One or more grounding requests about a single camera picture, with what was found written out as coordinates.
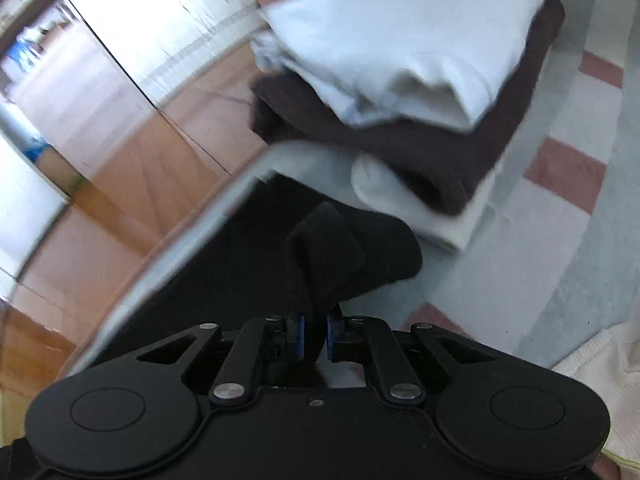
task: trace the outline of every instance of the round joint cover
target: round joint cover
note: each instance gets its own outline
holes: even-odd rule
[[[52,384],[31,403],[25,429],[34,453],[72,474],[148,468],[178,451],[200,410],[165,365],[118,360]]]
[[[592,390],[534,365],[472,365],[441,394],[435,418],[473,462],[520,478],[561,476],[595,458],[609,412]]]

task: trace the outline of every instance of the black garment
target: black garment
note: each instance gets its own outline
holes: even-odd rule
[[[347,300],[418,273],[422,256],[404,222],[349,207],[276,174],[267,183],[258,181],[233,218],[127,321],[100,353],[96,364],[203,322],[216,322],[223,330],[238,330],[254,317],[302,312],[298,302],[304,297],[305,283],[300,282],[300,274],[292,274],[292,269],[300,270],[310,260],[303,256],[293,261],[286,247],[290,249],[292,235],[300,242],[300,248],[310,254],[309,243],[315,243],[310,226],[318,219],[318,211],[311,216],[309,213],[324,202],[337,214],[334,227],[342,232],[339,237],[353,236],[354,245],[343,254],[360,254],[365,265],[350,269],[348,276],[343,275],[348,279],[337,280],[339,286],[326,287],[326,294],[318,296],[316,288],[314,304],[318,299],[328,301],[322,304],[322,309],[328,310],[331,302]],[[319,211],[326,220],[326,206]],[[311,264],[316,270],[322,267],[316,260],[318,254]],[[325,286],[330,279],[335,276],[317,280],[314,286],[323,281]],[[318,319],[323,316],[324,312],[320,312]]]
[[[563,20],[560,0],[546,0],[533,20],[518,68],[494,107],[467,135],[410,120],[350,128],[292,73],[264,76],[254,83],[252,129],[268,144],[305,139],[371,153],[432,209],[460,214],[529,108],[542,63]]]

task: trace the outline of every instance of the silver bolt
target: silver bolt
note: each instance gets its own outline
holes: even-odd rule
[[[395,384],[389,390],[392,397],[400,400],[412,400],[419,397],[422,393],[420,386],[416,386],[411,383],[399,383]]]
[[[237,399],[244,395],[244,386],[238,383],[222,383],[213,389],[213,394],[219,399]]]

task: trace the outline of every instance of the white cloth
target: white cloth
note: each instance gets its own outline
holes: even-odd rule
[[[288,67],[340,120],[407,116],[473,129],[524,51],[544,0],[281,0],[252,43],[258,66]]]
[[[489,200],[498,162],[476,189],[465,210],[447,216],[427,207],[383,162],[359,155],[351,168],[351,186],[357,197],[375,211],[401,219],[417,235],[429,238],[449,251],[464,251]]]
[[[623,480],[640,479],[640,320],[603,330],[554,371],[586,384],[604,400],[611,416],[605,453],[618,463]]]

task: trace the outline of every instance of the wall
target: wall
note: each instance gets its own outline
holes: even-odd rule
[[[254,0],[70,1],[156,103],[262,25]]]

